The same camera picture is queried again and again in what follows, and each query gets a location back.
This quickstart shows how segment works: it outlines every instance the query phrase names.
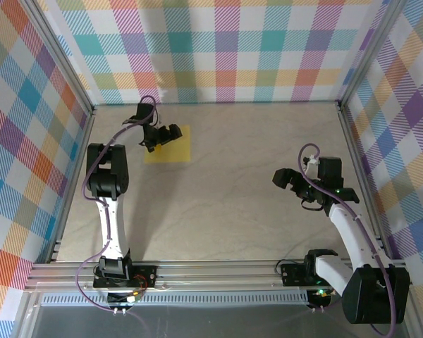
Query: wire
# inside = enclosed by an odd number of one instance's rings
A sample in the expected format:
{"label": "wire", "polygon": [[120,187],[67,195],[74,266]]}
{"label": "wire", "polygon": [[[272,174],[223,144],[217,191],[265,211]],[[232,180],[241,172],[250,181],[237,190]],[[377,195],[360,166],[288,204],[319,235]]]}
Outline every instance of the wire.
{"label": "wire", "polygon": [[[108,312],[112,312],[114,313],[114,310],[112,310],[109,307],[100,305],[98,303],[96,303],[95,301],[93,301],[90,297],[88,297],[86,295],[86,293],[82,290],[82,288],[80,287],[80,283],[78,282],[78,278],[80,275],[80,271],[85,267],[85,265],[92,261],[93,259],[100,257],[108,248],[108,246],[110,245],[110,241],[111,241],[111,223],[110,223],[110,215],[109,215],[109,210],[108,210],[108,204],[105,202],[105,200],[101,200],[99,198],[95,198],[95,197],[88,197],[86,196],[86,185],[88,180],[91,177],[92,172],[94,171],[94,169],[99,165],[100,160],[105,156],[106,152],[108,151],[109,147],[118,139],[119,136],[121,136],[124,132],[126,132],[127,130],[136,127],[138,125],[143,125],[144,123],[146,123],[153,115],[154,115],[154,110],[155,110],[155,106],[156,106],[156,101],[154,99],[153,96],[150,95],[146,95],[143,96],[140,100],[140,103],[142,103],[145,99],[151,99],[154,103],[154,107],[152,108],[152,112],[146,117],[143,118],[142,120],[137,121],[136,123],[132,123],[127,125],[126,127],[122,128],[121,130],[119,130],[110,140],[109,142],[105,145],[105,147],[102,149],[102,151],[100,152],[100,154],[98,155],[98,157],[96,158],[96,160],[94,161],[94,163],[91,165],[91,168],[89,168],[89,170],[86,173],[85,179],[83,180],[82,183],[82,194],[83,197],[85,199],[87,199],[88,201],[95,201],[98,204],[101,204],[104,207],[105,210],[105,219],[106,219],[106,243],[104,245],[104,247],[102,248],[102,250],[100,250],[98,253],[96,253],[95,255],[86,258],[83,263],[80,264],[80,266],[77,269],[77,272],[75,273],[75,285],[77,286],[78,291],[85,297],[85,299],[87,301],[89,301],[92,305],[94,305],[97,308],[100,308],[104,311],[108,311]],[[149,328],[147,327],[146,323],[142,320],[142,318],[140,316],[138,316],[136,313],[131,313],[131,312],[126,312],[131,314],[133,317],[137,318],[142,325],[144,326],[144,328],[146,329],[146,331],[149,332]]]}
{"label": "wire", "polygon": [[290,259],[279,259],[279,260],[277,261],[277,263],[276,263],[276,266],[274,267],[274,272],[275,272],[276,274],[278,274],[279,276],[282,276],[282,274],[281,274],[281,273],[279,273],[279,271],[277,271],[277,267],[279,267],[279,264],[280,264],[281,262],[291,262],[291,263],[294,263],[294,264],[299,264],[298,262],[292,261],[292,260],[290,260]]}
{"label": "wire", "polygon": [[158,110],[156,108],[156,106],[154,106],[155,109],[155,113],[157,114],[157,120],[155,121],[155,123],[153,125],[157,125],[158,124]]}
{"label": "wire", "polygon": [[376,261],[376,263],[378,264],[379,268],[381,269],[382,275],[384,277],[384,281],[386,283],[388,300],[390,302],[390,317],[391,317],[390,329],[388,330],[388,333],[387,334],[383,335],[373,325],[372,325],[372,328],[381,337],[391,338],[394,335],[395,328],[396,328],[396,308],[395,308],[395,299],[394,299],[394,296],[393,296],[392,285],[391,285],[390,280],[388,278],[387,271],[386,271],[386,269],[385,269],[385,267],[384,267],[381,259],[379,258],[379,254],[377,253],[376,248],[374,247],[371,239],[369,238],[369,235],[368,235],[367,230],[365,229],[362,221],[358,218],[358,216],[354,212],[354,210],[344,200],[342,200],[340,197],[338,197],[335,194],[332,194],[331,192],[328,192],[327,190],[321,188],[320,186],[318,186],[317,184],[315,184],[310,178],[308,178],[306,176],[306,174],[304,172],[304,169],[302,168],[301,157],[302,157],[302,153],[304,152],[304,150],[308,146],[313,146],[317,150],[317,154],[316,154],[315,157],[317,157],[319,155],[319,153],[320,153],[319,147],[316,144],[313,144],[313,143],[307,143],[307,144],[305,144],[301,148],[301,150],[300,150],[300,152],[298,154],[298,167],[299,167],[299,170],[300,170],[301,175],[304,177],[304,179],[307,181],[307,183],[309,183],[312,187],[314,187],[319,192],[322,192],[323,194],[326,194],[326,195],[330,196],[332,199],[335,199],[338,203],[340,203],[349,212],[349,214],[351,214],[352,218],[355,220],[355,222],[359,226],[360,231],[364,235],[364,238],[367,241],[367,244],[368,244],[368,246],[369,246],[369,248],[370,248],[370,250],[371,250],[371,252],[373,254],[374,260]]}
{"label": "wire", "polygon": [[142,278],[142,280],[144,280],[144,283],[146,284],[146,286],[145,286],[143,291],[146,291],[147,288],[149,287],[149,285],[147,284],[146,277],[144,277],[143,275],[136,275],[136,276],[134,276],[134,278]]}
{"label": "wire", "polygon": [[321,208],[309,208],[308,206],[304,206],[304,202],[305,202],[305,199],[303,199],[303,200],[301,201],[301,206],[302,206],[302,208],[303,208],[303,209],[305,209],[305,210],[308,210],[308,211],[321,211],[321,210],[323,210],[323,209],[324,209],[324,207],[323,207],[323,206],[321,206]]}

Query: marble surface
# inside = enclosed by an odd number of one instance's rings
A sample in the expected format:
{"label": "marble surface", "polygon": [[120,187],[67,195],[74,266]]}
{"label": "marble surface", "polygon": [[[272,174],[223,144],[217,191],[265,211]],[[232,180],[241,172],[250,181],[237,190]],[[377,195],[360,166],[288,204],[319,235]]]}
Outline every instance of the marble surface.
{"label": "marble surface", "polygon": [[[134,111],[99,107],[90,141],[107,142]],[[302,210],[294,193],[271,182],[275,170],[296,169],[300,147],[314,142],[322,156],[342,158],[345,185],[362,199],[333,104],[167,105],[159,112],[164,124],[190,126],[191,162],[144,164],[140,137],[126,138],[124,221],[133,260],[302,258],[309,249],[348,256],[324,212]],[[60,261],[82,261],[102,247],[97,207],[81,196],[84,176],[85,168]]]}

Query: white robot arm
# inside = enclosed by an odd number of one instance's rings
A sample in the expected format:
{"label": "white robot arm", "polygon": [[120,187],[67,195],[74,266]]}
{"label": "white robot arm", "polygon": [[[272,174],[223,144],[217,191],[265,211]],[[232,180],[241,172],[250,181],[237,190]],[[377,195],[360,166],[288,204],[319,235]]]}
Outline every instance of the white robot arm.
{"label": "white robot arm", "polygon": [[[159,122],[158,112],[155,115],[154,105],[140,102],[137,105],[136,115],[124,121],[123,128],[133,128],[126,137],[133,137],[141,146],[145,146],[148,152],[153,152],[157,145],[164,145],[179,137],[182,137],[180,128],[171,124],[168,127],[157,127]],[[87,173],[94,163],[97,162],[100,153],[104,150],[103,144],[90,144],[87,148]],[[97,201],[99,208],[100,222],[102,225],[102,239],[104,246],[108,244],[101,258],[99,265],[94,270],[97,277],[132,282],[136,271],[130,257],[130,249],[125,238],[123,223],[123,200],[129,184],[127,156],[125,146],[121,144],[111,145],[101,157],[99,164],[92,170],[87,188]],[[108,211],[109,224],[106,219]]]}
{"label": "white robot arm", "polygon": [[[304,162],[307,164],[305,175],[313,184],[307,182],[302,173],[285,168],[276,171],[273,183],[283,189],[291,184],[291,190],[302,199],[301,206],[304,202],[315,201],[321,205],[320,209],[315,210],[323,209],[336,226],[352,266],[350,268],[344,264],[333,250],[310,250],[305,256],[304,267],[299,267],[305,271],[305,281],[315,280],[321,283],[324,280],[327,282],[342,297],[343,312],[350,323],[389,323],[391,307],[386,281],[375,258],[378,256],[392,286],[396,322],[401,323],[409,291],[409,274],[405,268],[396,268],[393,265],[378,245],[372,229],[362,220],[358,206],[359,199],[355,191],[343,187],[341,159],[320,157],[318,161],[311,156],[305,158]],[[318,179],[312,179],[312,176],[317,176]],[[329,193],[338,195],[338,198],[344,201],[357,217],[353,218],[347,208],[329,196]],[[363,228],[360,227],[358,221],[362,221]]]}

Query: purple cable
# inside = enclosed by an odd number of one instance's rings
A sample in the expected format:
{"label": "purple cable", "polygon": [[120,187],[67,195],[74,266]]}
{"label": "purple cable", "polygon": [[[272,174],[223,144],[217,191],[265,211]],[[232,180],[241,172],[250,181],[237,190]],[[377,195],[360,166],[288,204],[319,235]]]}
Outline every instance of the purple cable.
{"label": "purple cable", "polygon": [[376,260],[376,263],[379,265],[379,268],[381,269],[382,275],[383,275],[384,280],[386,282],[388,300],[390,302],[390,314],[391,314],[390,329],[387,332],[387,334],[384,335],[384,334],[380,333],[380,331],[378,331],[373,325],[372,325],[372,328],[381,337],[391,338],[391,337],[393,337],[393,334],[395,333],[396,308],[395,308],[395,299],[393,297],[393,290],[392,290],[392,286],[390,284],[390,280],[388,278],[387,271],[386,271],[384,265],[382,264],[381,259],[379,258],[379,255],[376,251],[376,248],[374,247],[372,241],[369,238],[367,230],[365,229],[364,225],[362,224],[362,221],[358,218],[358,216],[354,212],[354,210],[344,200],[342,200],[340,197],[338,197],[335,194],[332,194],[331,192],[328,192],[327,190],[319,187],[318,185],[316,185],[311,179],[309,179],[305,175],[304,169],[302,169],[301,157],[302,157],[302,153],[304,152],[304,150],[308,146],[313,146],[317,150],[317,154],[316,154],[315,157],[318,157],[318,155],[320,153],[319,147],[316,144],[313,144],[313,143],[307,143],[301,148],[301,150],[299,151],[299,155],[298,155],[298,167],[299,167],[301,175],[304,177],[304,179],[307,181],[307,183],[309,183],[312,187],[314,187],[319,192],[322,192],[323,194],[326,194],[326,195],[330,196],[331,198],[335,199],[338,203],[340,203],[351,214],[353,220],[355,220],[355,222],[359,226],[360,230],[362,231],[362,234],[364,235],[364,238],[367,241],[368,246],[373,253],[373,257]]}
{"label": "purple cable", "polygon": [[[102,310],[104,310],[104,311],[108,311],[108,312],[112,312],[112,313],[114,313],[114,310],[112,310],[111,308],[109,308],[109,307],[106,307],[106,306],[102,306],[102,305],[100,305],[100,304],[98,304],[98,303],[96,303],[95,301],[93,301],[90,297],[88,297],[87,295],[86,295],[86,293],[84,293],[84,291],[82,290],[82,288],[80,287],[80,283],[78,282],[78,277],[79,277],[79,274],[80,274],[80,271],[85,267],[85,265],[88,263],[88,262],[90,262],[91,260],[93,260],[94,258],[97,258],[97,257],[100,257],[104,252],[105,252],[105,250],[108,248],[108,246],[110,245],[110,241],[111,241],[111,224],[110,224],[110,215],[109,215],[109,212],[108,212],[108,204],[106,204],[104,201],[102,201],[101,199],[96,199],[96,198],[94,198],[94,197],[88,197],[88,196],[86,196],[86,192],[85,192],[85,189],[86,189],[86,184],[87,184],[87,181],[90,179],[90,177],[91,177],[91,174],[92,174],[92,172],[94,171],[94,169],[99,165],[99,162],[100,162],[100,160],[104,157],[104,155],[106,154],[106,152],[108,151],[108,149],[109,149],[109,147],[117,140],[117,138],[119,137],[119,136],[121,136],[121,134],[123,134],[124,132],[126,132],[127,130],[129,130],[129,129],[131,129],[131,128],[133,128],[133,127],[136,127],[136,126],[138,126],[138,125],[143,125],[144,123],[146,123],[153,115],[154,115],[154,111],[155,111],[155,106],[156,106],[156,101],[155,101],[155,99],[154,99],[154,97],[153,96],[150,96],[150,95],[146,95],[146,96],[143,96],[142,98],[141,98],[141,100],[140,100],[140,103],[144,100],[144,99],[151,99],[153,102],[154,102],[154,108],[152,109],[152,111],[151,111],[151,113],[146,117],[146,118],[143,118],[142,120],[139,120],[139,121],[137,121],[136,123],[132,123],[131,125],[128,125],[127,127],[125,127],[125,128],[123,128],[123,129],[121,129],[121,130],[119,130],[110,140],[109,140],[109,142],[105,145],[105,147],[103,148],[103,150],[100,152],[100,154],[98,155],[98,157],[96,158],[96,160],[94,161],[94,163],[91,165],[91,168],[87,171],[87,173],[86,173],[86,176],[85,176],[85,179],[83,180],[83,183],[82,183],[82,194],[83,194],[83,197],[85,198],[85,199],[87,199],[88,201],[95,201],[95,202],[98,202],[98,203],[100,203],[104,208],[105,208],[105,218],[106,218],[106,243],[105,243],[105,245],[104,245],[104,247],[102,248],[102,250],[100,250],[98,253],[96,253],[95,255],[93,255],[93,256],[91,256],[91,257],[89,257],[89,258],[86,258],[84,261],[83,261],[83,263],[81,263],[80,264],[80,267],[77,269],[77,272],[75,273],[75,284],[77,285],[77,289],[78,289],[78,291],[85,297],[85,299],[87,300],[87,301],[89,301],[92,305],[94,305],[94,306],[96,306],[97,308],[100,308],[100,309],[102,309]],[[144,322],[144,320],[140,317],[140,316],[138,316],[136,313],[132,313],[132,312],[130,312],[130,311],[126,311],[125,313],[128,313],[128,314],[130,314],[130,315],[132,315],[133,317],[135,317],[135,318],[137,318],[141,323],[142,323],[142,326],[145,328],[145,330],[148,332],[148,333],[150,333],[149,332],[149,328],[147,327],[147,325],[146,325],[146,323]]]}

